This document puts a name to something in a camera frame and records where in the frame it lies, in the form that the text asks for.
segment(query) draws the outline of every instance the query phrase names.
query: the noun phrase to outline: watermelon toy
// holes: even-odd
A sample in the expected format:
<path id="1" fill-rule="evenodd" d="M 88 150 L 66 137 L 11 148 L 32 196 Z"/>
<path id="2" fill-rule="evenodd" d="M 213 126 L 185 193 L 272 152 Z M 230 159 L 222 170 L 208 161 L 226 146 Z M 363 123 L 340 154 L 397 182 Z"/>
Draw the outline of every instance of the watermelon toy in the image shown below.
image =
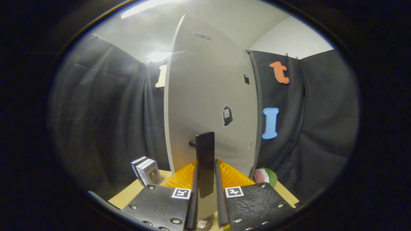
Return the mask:
<path id="1" fill-rule="evenodd" d="M 277 183 L 277 175 L 269 169 L 256 169 L 254 172 L 254 179 L 256 183 L 267 182 L 271 186 Z"/>

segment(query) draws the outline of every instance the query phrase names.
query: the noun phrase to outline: black sticker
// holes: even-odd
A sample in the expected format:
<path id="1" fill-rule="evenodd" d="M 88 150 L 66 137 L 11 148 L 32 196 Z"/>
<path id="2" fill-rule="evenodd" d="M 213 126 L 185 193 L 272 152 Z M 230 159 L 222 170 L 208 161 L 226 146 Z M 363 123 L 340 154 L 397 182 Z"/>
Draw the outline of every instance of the black sticker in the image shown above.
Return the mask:
<path id="1" fill-rule="evenodd" d="M 224 127 L 227 127 L 233 121 L 233 114 L 231 112 L 231 108 L 228 105 L 224 105 L 223 108 L 223 119 L 224 119 Z"/>
<path id="2" fill-rule="evenodd" d="M 244 82 L 250 85 L 250 78 L 248 78 L 248 74 L 244 74 Z"/>

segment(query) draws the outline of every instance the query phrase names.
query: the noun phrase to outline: white door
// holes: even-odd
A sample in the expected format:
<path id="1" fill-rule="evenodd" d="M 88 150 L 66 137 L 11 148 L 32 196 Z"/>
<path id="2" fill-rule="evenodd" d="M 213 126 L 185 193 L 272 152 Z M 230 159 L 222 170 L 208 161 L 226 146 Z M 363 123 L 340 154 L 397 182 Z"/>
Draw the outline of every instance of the white door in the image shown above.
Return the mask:
<path id="1" fill-rule="evenodd" d="M 249 176 L 256 159 L 258 114 L 248 53 L 210 25 L 183 16 L 174 34 L 164 89 L 172 173 L 196 160 L 190 139 L 214 132 L 215 158 Z"/>

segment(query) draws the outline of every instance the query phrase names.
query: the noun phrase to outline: small box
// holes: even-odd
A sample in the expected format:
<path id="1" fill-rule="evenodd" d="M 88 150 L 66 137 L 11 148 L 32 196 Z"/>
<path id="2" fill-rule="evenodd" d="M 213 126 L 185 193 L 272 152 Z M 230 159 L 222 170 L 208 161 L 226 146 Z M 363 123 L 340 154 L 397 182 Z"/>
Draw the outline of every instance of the small box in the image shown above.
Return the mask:
<path id="1" fill-rule="evenodd" d="M 163 181 L 163 178 L 160 176 L 160 171 L 158 170 L 157 162 L 155 160 L 149 161 L 139 170 L 143 182 L 146 181 L 146 185 L 158 185 Z"/>
<path id="2" fill-rule="evenodd" d="M 136 174 L 137 179 L 139 180 L 139 182 L 140 182 L 140 184 L 141 184 L 142 186 L 144 186 L 144 182 L 143 182 L 143 180 L 141 179 L 140 174 L 139 174 L 138 171 L 137 171 L 137 166 L 138 166 L 139 164 L 141 164 L 142 162 L 146 161 L 147 159 L 148 159 L 148 158 L 144 156 L 144 157 L 140 157 L 140 158 L 138 158 L 138 159 L 136 159 L 136 160 L 134 160 L 134 161 L 131 162 L 131 167 L 132 167 L 134 173 Z"/>

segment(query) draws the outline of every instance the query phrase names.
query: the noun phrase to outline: dark fabric backdrop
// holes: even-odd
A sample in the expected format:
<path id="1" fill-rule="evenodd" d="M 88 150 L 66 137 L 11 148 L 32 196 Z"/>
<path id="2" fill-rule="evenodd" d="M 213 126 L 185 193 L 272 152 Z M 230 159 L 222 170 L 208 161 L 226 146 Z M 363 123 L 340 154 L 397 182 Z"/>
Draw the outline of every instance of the dark fabric backdrop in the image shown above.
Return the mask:
<path id="1" fill-rule="evenodd" d="M 136 177 L 130 162 L 156 159 L 170 170 L 158 67 L 88 35 L 62 62 L 50 97 L 59 159 L 84 190 L 108 200 Z"/>
<path id="2" fill-rule="evenodd" d="M 359 121 L 355 74 L 335 50 L 303 58 L 300 65 L 284 55 L 250 54 L 262 108 L 279 109 L 278 136 L 261 141 L 256 168 L 273 170 L 300 201 L 307 201 L 332 183 L 352 152 Z M 270 67 L 275 61 L 287 67 L 288 84 L 275 79 Z"/>

